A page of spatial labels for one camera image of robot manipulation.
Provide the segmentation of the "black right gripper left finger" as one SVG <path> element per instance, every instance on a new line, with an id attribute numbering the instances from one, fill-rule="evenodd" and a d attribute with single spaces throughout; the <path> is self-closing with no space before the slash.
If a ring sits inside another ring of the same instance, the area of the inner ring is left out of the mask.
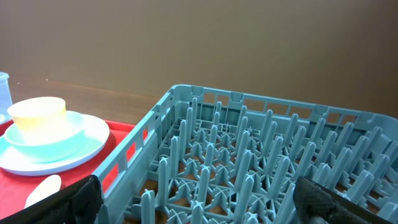
<path id="1" fill-rule="evenodd" d="M 103 202 L 101 182 L 89 175 L 1 219 L 1 224 L 94 224 Z"/>

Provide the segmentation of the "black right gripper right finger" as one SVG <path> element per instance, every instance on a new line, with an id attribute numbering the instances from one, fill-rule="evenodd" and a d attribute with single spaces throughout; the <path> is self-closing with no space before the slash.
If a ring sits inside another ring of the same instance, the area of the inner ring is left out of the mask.
<path id="1" fill-rule="evenodd" d="M 296 181 L 293 201 L 301 224 L 390 222 L 304 176 Z"/>

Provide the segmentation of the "white plastic spoon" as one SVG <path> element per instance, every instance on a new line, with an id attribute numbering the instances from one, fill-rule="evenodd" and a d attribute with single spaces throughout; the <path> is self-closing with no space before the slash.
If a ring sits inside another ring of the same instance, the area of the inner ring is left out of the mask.
<path id="1" fill-rule="evenodd" d="M 44 179 L 28 196 L 25 201 L 24 208 L 27 208 L 55 193 L 57 193 L 62 186 L 62 180 L 59 175 L 50 175 Z"/>

